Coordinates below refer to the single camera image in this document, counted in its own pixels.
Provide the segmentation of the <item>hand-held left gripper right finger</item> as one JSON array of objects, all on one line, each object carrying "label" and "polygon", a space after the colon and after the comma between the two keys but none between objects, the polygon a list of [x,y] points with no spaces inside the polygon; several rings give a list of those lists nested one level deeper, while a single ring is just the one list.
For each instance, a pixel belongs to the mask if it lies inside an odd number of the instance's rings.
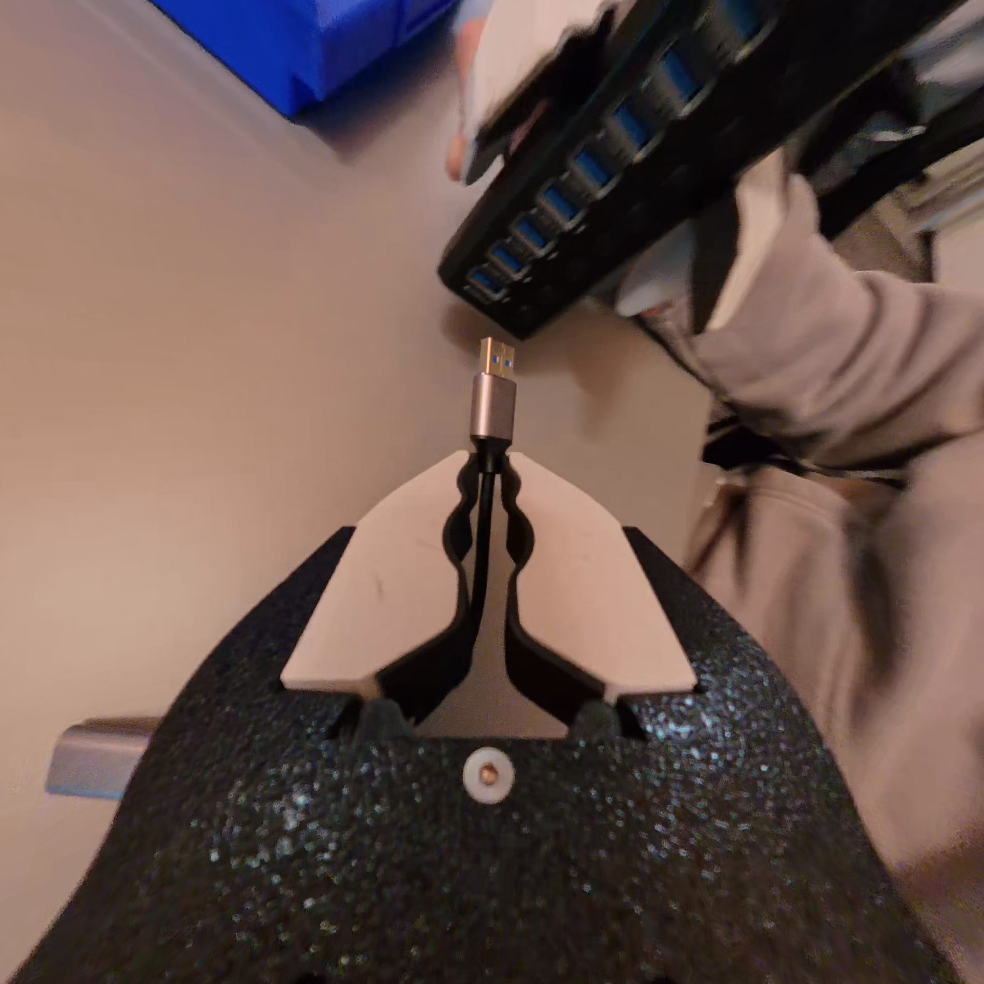
[{"label": "hand-held left gripper right finger", "polygon": [[510,682],[555,720],[688,694],[698,676],[622,524],[525,454],[503,467],[507,551],[504,653]]}]

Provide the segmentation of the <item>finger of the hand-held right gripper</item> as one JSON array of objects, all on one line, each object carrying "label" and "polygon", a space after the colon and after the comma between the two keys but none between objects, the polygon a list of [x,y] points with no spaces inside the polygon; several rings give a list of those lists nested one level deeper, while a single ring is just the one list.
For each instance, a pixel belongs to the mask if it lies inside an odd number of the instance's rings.
[{"label": "finger of the hand-held right gripper", "polygon": [[763,337],[814,305],[815,200],[781,151],[630,262],[623,318],[687,318],[693,336]]},{"label": "finger of the hand-held right gripper", "polygon": [[460,181],[507,154],[560,83],[561,65],[591,58],[614,1],[462,2]]}]

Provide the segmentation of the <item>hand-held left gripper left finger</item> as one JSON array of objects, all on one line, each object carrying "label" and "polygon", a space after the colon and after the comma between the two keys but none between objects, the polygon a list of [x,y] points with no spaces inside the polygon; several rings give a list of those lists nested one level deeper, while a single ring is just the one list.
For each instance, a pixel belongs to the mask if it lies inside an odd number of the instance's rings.
[{"label": "hand-held left gripper left finger", "polygon": [[356,524],[281,671],[289,691],[389,700],[427,719],[472,668],[478,622],[464,560],[478,497],[473,453],[455,452]]}]

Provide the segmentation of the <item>black USB hub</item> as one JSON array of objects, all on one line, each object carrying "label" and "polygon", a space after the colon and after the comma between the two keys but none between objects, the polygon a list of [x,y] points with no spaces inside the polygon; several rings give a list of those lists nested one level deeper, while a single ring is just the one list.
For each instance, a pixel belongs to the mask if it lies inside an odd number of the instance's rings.
[{"label": "black USB hub", "polygon": [[440,281],[529,338],[960,6],[633,3],[479,126],[467,183],[548,103],[449,240]]}]

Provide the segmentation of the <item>person's right forearm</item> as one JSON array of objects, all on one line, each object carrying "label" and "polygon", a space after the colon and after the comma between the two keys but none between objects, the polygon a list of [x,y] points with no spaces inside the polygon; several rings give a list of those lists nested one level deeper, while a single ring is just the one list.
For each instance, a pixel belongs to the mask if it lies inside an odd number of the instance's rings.
[{"label": "person's right forearm", "polygon": [[982,472],[982,295],[859,273],[790,215],[730,314],[646,315],[750,429],[823,469],[948,454]]}]

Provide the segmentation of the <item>light grey desk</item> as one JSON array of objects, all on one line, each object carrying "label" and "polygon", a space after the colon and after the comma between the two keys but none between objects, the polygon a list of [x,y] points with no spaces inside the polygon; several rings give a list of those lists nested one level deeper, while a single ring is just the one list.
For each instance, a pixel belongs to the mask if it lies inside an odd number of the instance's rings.
[{"label": "light grey desk", "polygon": [[301,123],[148,2],[2,2],[2,982],[115,804],[55,741],[161,716],[338,528],[467,446],[436,265],[447,20]]}]

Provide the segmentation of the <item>blue plastic bin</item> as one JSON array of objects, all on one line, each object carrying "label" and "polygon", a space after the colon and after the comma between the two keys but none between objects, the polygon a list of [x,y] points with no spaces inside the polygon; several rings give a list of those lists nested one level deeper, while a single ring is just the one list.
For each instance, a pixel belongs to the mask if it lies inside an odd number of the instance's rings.
[{"label": "blue plastic bin", "polygon": [[154,1],[282,116],[319,105],[400,51],[453,1]]}]

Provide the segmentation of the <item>person's grey hoodie torso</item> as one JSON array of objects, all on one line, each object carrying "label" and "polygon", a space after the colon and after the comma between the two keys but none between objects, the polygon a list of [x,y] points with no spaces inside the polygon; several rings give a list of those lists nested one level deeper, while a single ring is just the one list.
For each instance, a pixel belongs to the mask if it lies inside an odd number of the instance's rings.
[{"label": "person's grey hoodie torso", "polygon": [[982,433],[904,488],[714,470],[685,569],[793,685],[870,842],[966,982],[983,977]]}]

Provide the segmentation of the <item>grey metal adapter box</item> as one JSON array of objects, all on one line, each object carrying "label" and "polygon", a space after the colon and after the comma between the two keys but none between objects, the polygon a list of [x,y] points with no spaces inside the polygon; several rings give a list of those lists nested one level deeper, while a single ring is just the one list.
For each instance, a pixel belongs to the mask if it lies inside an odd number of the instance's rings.
[{"label": "grey metal adapter box", "polygon": [[55,743],[45,792],[119,802],[160,722],[152,716],[117,717],[68,727]]}]

